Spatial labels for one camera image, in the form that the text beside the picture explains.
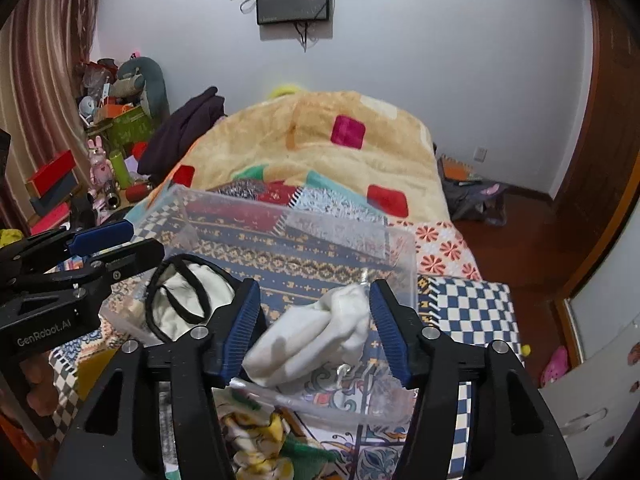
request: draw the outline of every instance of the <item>orange box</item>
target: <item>orange box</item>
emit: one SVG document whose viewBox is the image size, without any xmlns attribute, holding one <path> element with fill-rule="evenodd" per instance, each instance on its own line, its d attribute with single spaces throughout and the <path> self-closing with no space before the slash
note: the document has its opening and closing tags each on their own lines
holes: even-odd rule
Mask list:
<svg viewBox="0 0 640 480">
<path fill-rule="evenodd" d="M 133 110 L 133 105 L 103 105 L 95 111 L 94 122 L 99 123 L 105 119 L 114 119 L 129 110 Z"/>
</svg>

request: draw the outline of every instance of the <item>screw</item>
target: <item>screw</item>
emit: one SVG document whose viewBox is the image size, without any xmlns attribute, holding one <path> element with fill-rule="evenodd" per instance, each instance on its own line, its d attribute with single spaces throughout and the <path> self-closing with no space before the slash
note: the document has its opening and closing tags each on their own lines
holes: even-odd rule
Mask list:
<svg viewBox="0 0 640 480">
<path fill-rule="evenodd" d="M 440 330 L 434 326 L 426 326 L 422 329 L 422 336 L 426 339 L 437 339 L 440 337 Z"/>
<path fill-rule="evenodd" d="M 135 339 L 129 339 L 122 345 L 122 351 L 125 354 L 131 354 L 138 349 L 138 342 Z"/>
<path fill-rule="evenodd" d="M 197 326 L 191 330 L 191 337 L 194 339 L 204 339 L 209 335 L 209 330 L 206 326 Z"/>
<path fill-rule="evenodd" d="M 498 352 L 498 354 L 506 354 L 509 351 L 509 345 L 500 340 L 491 343 L 491 348 Z"/>
</svg>

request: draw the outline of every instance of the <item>curtain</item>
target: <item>curtain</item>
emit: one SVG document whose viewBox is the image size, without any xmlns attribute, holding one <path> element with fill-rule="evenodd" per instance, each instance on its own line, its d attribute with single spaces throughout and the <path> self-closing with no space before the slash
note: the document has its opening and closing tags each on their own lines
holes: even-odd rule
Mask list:
<svg viewBox="0 0 640 480">
<path fill-rule="evenodd" d="M 12 136 L 0 219 L 28 233 L 34 214 L 25 181 L 65 150 L 76 177 L 89 184 L 84 129 L 78 115 L 81 76 L 89 61 L 98 0 L 20 0 L 0 30 L 0 128 Z"/>
</svg>

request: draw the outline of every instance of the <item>yellow blanket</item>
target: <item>yellow blanket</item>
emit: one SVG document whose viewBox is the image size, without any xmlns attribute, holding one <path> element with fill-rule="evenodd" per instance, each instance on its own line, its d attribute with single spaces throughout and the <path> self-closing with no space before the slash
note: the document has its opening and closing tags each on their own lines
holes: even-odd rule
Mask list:
<svg viewBox="0 0 640 480">
<path fill-rule="evenodd" d="M 427 128 L 356 92 L 301 92 L 246 108 L 197 140 L 168 178 L 180 165 L 196 169 L 194 189 L 250 176 L 343 187 L 391 218 L 449 219 Z"/>
</svg>

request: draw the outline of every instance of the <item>black hair tie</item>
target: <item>black hair tie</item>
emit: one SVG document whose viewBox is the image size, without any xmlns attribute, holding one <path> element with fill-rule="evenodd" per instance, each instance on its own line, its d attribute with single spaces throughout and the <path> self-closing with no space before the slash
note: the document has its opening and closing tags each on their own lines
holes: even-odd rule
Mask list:
<svg viewBox="0 0 640 480">
<path fill-rule="evenodd" d="M 160 327 L 156 324 L 156 320 L 154 319 L 154 298 L 158 293 L 158 290 L 164 288 L 166 292 L 167 300 L 171 307 L 175 310 L 176 314 L 185 322 L 198 325 L 206 323 L 211 317 L 211 304 L 209 303 L 209 295 L 207 291 L 204 289 L 204 286 L 200 282 L 200 280 L 196 277 L 196 275 L 191 272 L 191 269 L 187 266 L 185 262 L 191 264 L 204 265 L 209 267 L 209 269 L 213 270 L 216 274 L 221 276 L 234 290 L 234 293 L 238 291 L 240 287 L 240 280 L 234 278 L 231 274 L 226 272 L 226 270 L 221 269 L 216 264 L 212 264 L 210 261 L 205 260 L 195 254 L 174 254 L 174 256 L 170 256 L 164 262 L 162 262 L 156 270 L 154 271 L 151 279 L 149 280 L 149 284 L 146 287 L 145 293 L 145 320 L 151 332 L 163 343 L 171 343 L 172 339 L 165 334 Z M 169 291 L 168 288 L 164 286 L 164 283 L 158 283 L 160 277 L 164 272 L 169 268 L 169 266 L 173 265 L 175 267 L 175 271 L 177 274 L 180 274 L 187 281 L 189 286 L 193 288 L 196 292 L 196 296 L 198 301 L 200 302 L 200 307 L 202 308 L 202 316 L 198 316 L 198 314 L 194 314 L 187 310 L 184 306 L 175 299 L 175 296 Z"/>
</svg>

